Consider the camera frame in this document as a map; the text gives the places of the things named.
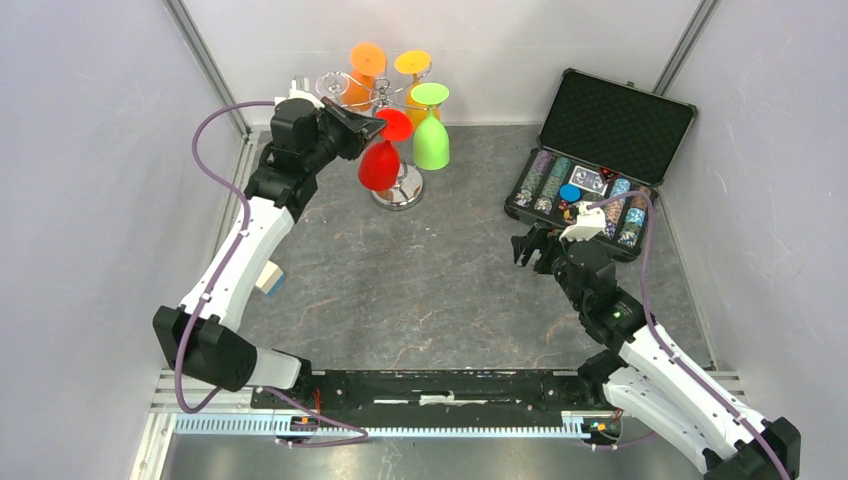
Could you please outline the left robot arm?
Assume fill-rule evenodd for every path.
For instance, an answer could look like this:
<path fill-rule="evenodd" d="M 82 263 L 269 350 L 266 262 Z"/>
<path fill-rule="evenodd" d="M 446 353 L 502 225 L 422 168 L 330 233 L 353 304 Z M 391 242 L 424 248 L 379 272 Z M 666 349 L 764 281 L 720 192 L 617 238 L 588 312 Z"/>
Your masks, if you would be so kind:
<path fill-rule="evenodd" d="M 383 119 L 351 112 L 327 97 L 284 99 L 274 106 L 272 139 L 245 187 L 224 243 L 176 307 L 160 307 L 152 325 L 168 366 L 214 387 L 276 387 L 290 407 L 306 405 L 314 381 L 297 356 L 254 346 L 238 334 L 249 296 L 267 261 L 317 190 L 317 175 L 337 158 L 357 159 Z"/>

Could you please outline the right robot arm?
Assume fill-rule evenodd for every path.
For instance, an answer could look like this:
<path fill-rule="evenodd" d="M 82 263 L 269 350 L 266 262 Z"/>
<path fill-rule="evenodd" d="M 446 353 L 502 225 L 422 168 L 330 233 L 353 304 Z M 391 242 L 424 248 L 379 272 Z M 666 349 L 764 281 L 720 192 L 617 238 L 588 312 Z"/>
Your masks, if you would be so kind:
<path fill-rule="evenodd" d="M 604 351 L 580 368 L 591 408 L 630 414 L 685 455 L 706 479 L 796 479 L 801 434 L 768 420 L 718 383 L 671 339 L 642 301 L 619 286 L 603 246 L 534 226 L 511 239 L 513 260 L 553 276 Z"/>

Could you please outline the red wine glass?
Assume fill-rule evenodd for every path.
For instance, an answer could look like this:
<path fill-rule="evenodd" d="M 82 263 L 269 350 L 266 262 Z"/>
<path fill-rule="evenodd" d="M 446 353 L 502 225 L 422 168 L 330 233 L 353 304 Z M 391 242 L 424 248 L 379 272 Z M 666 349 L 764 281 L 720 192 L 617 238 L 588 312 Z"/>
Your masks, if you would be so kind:
<path fill-rule="evenodd" d="M 364 153 L 358 178 L 366 189 L 384 191 L 395 184 L 399 175 L 401 158 L 395 144 L 410 138 L 413 124 L 404 112 L 397 109 L 383 109 L 376 113 L 376 117 L 387 124 L 379 134 L 380 140 Z"/>

